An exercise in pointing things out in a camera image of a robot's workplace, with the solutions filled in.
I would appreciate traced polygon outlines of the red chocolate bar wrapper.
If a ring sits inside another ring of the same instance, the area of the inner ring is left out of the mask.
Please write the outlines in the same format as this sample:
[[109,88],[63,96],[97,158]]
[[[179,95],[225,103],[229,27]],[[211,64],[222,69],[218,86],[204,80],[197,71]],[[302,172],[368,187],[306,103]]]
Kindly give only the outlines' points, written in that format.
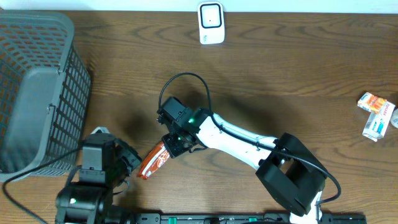
[[170,158],[163,141],[159,142],[143,160],[138,177],[146,180]]

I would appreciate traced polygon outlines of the orange juice carton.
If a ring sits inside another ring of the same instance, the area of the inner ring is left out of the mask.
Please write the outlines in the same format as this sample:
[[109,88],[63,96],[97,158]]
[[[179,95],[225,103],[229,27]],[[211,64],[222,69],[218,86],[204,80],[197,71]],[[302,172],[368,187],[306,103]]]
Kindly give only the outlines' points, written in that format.
[[357,106],[370,112],[379,114],[387,100],[366,92],[357,102]]

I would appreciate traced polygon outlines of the white Panadol box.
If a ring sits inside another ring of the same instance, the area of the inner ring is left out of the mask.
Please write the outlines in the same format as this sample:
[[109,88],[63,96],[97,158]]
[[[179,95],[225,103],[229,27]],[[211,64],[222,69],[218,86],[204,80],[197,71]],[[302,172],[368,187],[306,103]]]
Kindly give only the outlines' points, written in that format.
[[362,135],[374,142],[382,139],[386,133],[395,107],[395,104],[387,101],[378,114],[372,112],[366,122]]

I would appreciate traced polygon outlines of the green lid jar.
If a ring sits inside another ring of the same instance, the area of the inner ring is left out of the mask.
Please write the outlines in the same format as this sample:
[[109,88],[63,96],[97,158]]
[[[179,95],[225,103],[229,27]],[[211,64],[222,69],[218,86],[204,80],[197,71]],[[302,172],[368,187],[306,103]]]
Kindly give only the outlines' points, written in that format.
[[392,113],[390,123],[393,125],[393,127],[398,128],[398,109],[395,109]]

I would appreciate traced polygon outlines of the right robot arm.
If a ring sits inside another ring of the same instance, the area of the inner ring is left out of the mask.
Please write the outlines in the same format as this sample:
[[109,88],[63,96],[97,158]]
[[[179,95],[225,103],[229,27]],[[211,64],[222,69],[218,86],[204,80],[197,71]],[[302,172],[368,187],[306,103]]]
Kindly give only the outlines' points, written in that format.
[[223,151],[255,170],[272,198],[290,212],[291,223],[320,223],[326,169],[295,136],[261,136],[239,128],[207,108],[191,110],[170,97],[157,110],[169,133],[162,141],[172,158],[195,146]]

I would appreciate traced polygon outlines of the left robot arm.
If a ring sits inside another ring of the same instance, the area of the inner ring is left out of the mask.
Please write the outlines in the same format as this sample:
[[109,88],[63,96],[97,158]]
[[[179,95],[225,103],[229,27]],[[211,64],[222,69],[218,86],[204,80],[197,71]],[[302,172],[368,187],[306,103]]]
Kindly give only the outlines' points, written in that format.
[[87,136],[81,149],[82,165],[57,195],[55,223],[135,223],[133,212],[113,205],[113,190],[141,164],[138,152],[104,129]]

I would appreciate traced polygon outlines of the white barcode scanner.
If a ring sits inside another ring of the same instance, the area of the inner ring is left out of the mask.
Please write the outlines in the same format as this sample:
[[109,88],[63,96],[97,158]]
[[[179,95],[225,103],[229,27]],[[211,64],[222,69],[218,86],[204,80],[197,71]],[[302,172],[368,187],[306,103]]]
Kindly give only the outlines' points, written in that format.
[[198,5],[200,43],[220,44],[225,38],[224,11],[220,2],[202,2]]

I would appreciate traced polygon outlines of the grey plastic shopping basket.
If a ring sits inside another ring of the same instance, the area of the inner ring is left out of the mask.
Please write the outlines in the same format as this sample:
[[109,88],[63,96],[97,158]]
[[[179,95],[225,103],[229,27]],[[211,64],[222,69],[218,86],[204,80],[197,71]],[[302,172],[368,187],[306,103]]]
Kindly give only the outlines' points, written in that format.
[[91,76],[58,12],[1,12],[1,180],[59,176],[76,162]]

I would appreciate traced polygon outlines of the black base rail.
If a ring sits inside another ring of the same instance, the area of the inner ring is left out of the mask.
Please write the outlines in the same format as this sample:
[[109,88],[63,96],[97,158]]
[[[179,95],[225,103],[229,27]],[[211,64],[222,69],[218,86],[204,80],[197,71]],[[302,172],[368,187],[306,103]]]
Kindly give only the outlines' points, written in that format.
[[121,207],[113,207],[105,223],[130,224],[367,224],[365,215],[319,213],[298,217],[292,213],[268,212],[264,214],[162,214],[134,213]]

